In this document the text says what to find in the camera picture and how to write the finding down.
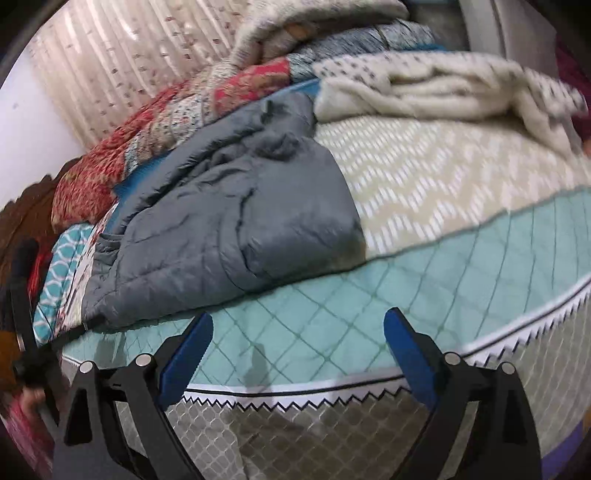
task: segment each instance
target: red patterned fabric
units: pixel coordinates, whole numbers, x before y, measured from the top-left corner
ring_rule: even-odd
[[[75,223],[94,224],[111,208],[115,201],[111,188],[123,179],[125,150],[130,140],[164,110],[184,84],[160,92],[63,176],[51,210],[51,224],[57,233]]]
[[[33,269],[29,275],[27,282],[27,293],[29,300],[31,300],[31,308],[35,309],[39,294],[43,289],[45,283],[45,277],[47,276],[47,270],[49,270],[49,264],[53,258],[53,252],[51,251],[52,245],[46,240],[39,240],[39,251],[37,252],[37,258],[33,264]]]
[[[290,84],[290,64],[286,57],[253,65],[222,83],[213,92],[217,117],[242,105],[266,97]]]

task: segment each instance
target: pink textured fabric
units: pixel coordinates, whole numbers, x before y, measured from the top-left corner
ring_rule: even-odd
[[[53,470],[53,440],[43,425],[34,425],[29,421],[22,411],[20,395],[10,405],[6,430],[37,475],[43,480],[50,480]]]

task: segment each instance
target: white knit blanket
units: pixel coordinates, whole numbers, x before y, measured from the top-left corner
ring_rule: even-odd
[[[381,53],[314,64],[320,122],[381,114],[464,121],[513,111],[540,143],[573,154],[562,120],[587,113],[581,93],[514,61],[478,53]]]
[[[288,24],[366,16],[379,16],[383,21],[407,19],[408,10],[400,0],[253,0],[236,33],[230,63],[240,70],[260,63],[265,40]],[[279,56],[288,52],[276,53]]]

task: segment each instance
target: purple fabric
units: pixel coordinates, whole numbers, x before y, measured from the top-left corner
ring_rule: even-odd
[[[542,478],[550,480],[566,466],[583,441],[583,422],[580,422],[560,445],[542,458]]]
[[[577,88],[591,106],[591,82],[560,39],[556,42],[556,62],[560,80]],[[581,140],[591,138],[591,116],[573,117],[573,125]]]

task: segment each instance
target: beige patterned blanket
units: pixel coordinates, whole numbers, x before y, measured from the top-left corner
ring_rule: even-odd
[[[473,124],[359,116],[319,124],[315,139],[347,180],[367,260],[591,185],[589,159],[559,156],[516,118]]]

